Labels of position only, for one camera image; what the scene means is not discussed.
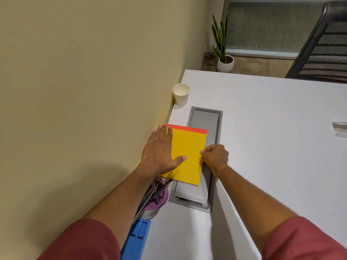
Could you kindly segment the person's left forearm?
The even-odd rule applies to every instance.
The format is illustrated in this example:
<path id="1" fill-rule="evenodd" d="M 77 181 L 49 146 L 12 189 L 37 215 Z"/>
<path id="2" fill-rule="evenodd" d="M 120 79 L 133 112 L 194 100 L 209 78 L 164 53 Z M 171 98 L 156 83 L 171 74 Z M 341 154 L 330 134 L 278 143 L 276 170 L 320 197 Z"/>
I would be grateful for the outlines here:
<path id="1" fill-rule="evenodd" d="M 140 162 L 120 184 L 99 201 L 83 218 L 105 224 L 123 247 L 137 208 L 152 180 L 160 173 L 152 162 Z"/>

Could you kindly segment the clear plastic holder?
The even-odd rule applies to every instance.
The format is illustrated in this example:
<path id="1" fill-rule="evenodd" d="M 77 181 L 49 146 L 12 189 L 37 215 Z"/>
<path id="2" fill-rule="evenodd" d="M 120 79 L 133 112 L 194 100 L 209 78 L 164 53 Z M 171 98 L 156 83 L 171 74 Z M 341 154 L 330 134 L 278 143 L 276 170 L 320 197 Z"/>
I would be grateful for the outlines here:
<path id="1" fill-rule="evenodd" d="M 341 138 L 347 138 L 347 122 L 332 122 L 335 135 Z"/>

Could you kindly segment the person's right forearm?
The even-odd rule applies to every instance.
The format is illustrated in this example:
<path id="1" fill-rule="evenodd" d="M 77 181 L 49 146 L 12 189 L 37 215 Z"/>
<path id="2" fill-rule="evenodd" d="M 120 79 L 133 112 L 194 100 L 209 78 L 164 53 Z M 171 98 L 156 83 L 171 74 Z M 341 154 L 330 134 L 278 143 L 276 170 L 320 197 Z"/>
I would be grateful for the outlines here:
<path id="1" fill-rule="evenodd" d="M 260 253 L 270 234 L 278 226 L 298 216 L 227 165 L 216 170 L 216 176 Z"/>

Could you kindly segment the snake plant in white pot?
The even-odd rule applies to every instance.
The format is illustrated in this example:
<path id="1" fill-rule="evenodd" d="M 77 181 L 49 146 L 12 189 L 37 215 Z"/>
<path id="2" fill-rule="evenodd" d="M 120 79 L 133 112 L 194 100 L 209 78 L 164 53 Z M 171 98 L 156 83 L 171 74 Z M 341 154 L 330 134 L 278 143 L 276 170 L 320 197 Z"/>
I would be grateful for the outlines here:
<path id="1" fill-rule="evenodd" d="M 222 21 L 218 26 L 215 17 L 213 17 L 212 24 L 212 33 L 215 39 L 215 46 L 212 47 L 216 56 L 219 57 L 217 62 L 216 69 L 221 73 L 230 73 L 234 67 L 235 59 L 231 55 L 227 55 L 226 53 L 226 45 L 227 45 L 227 30 L 229 23 L 229 8 L 227 9 L 226 20 L 225 23 Z"/>

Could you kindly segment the white paper cup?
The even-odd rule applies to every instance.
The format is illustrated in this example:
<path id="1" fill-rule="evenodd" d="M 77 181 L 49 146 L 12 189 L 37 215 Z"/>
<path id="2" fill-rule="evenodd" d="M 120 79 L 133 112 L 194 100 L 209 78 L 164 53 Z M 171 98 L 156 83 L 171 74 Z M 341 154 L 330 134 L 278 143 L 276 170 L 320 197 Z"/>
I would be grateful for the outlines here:
<path id="1" fill-rule="evenodd" d="M 185 83 L 176 84 L 173 89 L 175 104 L 178 106 L 185 106 L 188 102 L 190 88 Z"/>

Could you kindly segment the black mesh office chair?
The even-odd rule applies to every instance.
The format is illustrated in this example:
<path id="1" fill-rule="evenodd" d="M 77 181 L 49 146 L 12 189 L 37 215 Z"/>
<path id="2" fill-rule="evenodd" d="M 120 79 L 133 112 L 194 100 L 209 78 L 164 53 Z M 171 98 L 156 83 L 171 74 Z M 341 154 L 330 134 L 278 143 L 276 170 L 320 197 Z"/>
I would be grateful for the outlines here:
<path id="1" fill-rule="evenodd" d="M 329 1 L 285 78 L 347 84 L 347 1 Z"/>

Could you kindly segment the person's right hand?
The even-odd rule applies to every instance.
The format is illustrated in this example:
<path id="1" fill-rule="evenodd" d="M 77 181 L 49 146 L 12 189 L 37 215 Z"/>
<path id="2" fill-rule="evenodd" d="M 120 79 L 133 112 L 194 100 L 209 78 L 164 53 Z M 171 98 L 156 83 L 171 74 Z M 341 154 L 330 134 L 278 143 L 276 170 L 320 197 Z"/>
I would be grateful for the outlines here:
<path id="1" fill-rule="evenodd" d="M 228 168 L 229 153 L 222 144 L 213 144 L 200 151 L 203 161 L 217 178 Z"/>

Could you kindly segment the purple pen holder cup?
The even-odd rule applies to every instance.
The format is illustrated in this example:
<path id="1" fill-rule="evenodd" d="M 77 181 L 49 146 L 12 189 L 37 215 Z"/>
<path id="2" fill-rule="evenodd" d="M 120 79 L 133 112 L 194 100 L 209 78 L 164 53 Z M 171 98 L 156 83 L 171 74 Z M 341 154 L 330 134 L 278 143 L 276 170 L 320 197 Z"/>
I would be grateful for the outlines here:
<path id="1" fill-rule="evenodd" d="M 154 183 L 156 185 L 156 189 L 158 190 L 162 187 L 162 185 L 165 184 L 165 181 L 161 177 L 157 176 L 154 179 Z M 153 189 L 151 186 L 147 189 L 145 196 L 143 197 L 138 209 L 141 209 L 141 207 L 143 206 L 143 203 L 146 201 L 146 199 L 148 198 L 152 190 Z M 168 191 L 168 188 L 166 187 L 165 189 L 160 191 L 158 194 L 154 195 L 154 197 L 152 197 L 149 200 L 149 202 L 146 204 L 146 206 L 142 210 L 140 214 L 140 218 L 143 218 L 143 219 L 154 218 L 158 214 L 160 208 L 166 204 L 166 202 L 168 201 L 168 198 L 169 198 L 169 191 Z"/>

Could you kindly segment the person's left hand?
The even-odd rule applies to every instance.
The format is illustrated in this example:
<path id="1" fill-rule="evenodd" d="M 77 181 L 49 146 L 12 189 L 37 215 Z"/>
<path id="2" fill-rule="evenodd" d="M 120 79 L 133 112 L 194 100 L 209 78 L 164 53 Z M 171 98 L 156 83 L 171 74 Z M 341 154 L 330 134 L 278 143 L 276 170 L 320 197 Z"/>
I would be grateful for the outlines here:
<path id="1" fill-rule="evenodd" d="M 144 146 L 141 161 L 138 165 L 139 171 L 144 175 L 154 178 L 159 174 L 171 172 L 169 169 L 169 160 L 172 150 L 172 128 L 167 126 L 167 135 L 165 143 L 160 143 L 160 126 L 153 130 L 147 143 Z"/>

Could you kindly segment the frosted glass partition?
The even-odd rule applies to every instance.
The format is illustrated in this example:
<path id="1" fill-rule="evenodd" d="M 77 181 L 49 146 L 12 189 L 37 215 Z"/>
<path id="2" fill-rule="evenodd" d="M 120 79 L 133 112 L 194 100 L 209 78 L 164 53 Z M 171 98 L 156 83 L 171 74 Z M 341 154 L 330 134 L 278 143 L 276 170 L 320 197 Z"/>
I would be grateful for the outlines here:
<path id="1" fill-rule="evenodd" d="M 334 0 L 225 0 L 229 54 L 294 59 Z"/>

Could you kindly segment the yellow notepad with red binding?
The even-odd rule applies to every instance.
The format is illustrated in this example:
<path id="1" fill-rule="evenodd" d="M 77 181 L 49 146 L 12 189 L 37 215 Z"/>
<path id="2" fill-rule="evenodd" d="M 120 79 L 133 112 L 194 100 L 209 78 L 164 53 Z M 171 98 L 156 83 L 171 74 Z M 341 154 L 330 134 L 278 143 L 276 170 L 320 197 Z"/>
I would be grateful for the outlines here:
<path id="1" fill-rule="evenodd" d="M 167 126 L 172 128 L 171 157 L 186 156 L 186 160 L 175 170 L 159 176 L 199 186 L 203 163 L 200 151 L 205 148 L 207 130 L 171 124 Z"/>

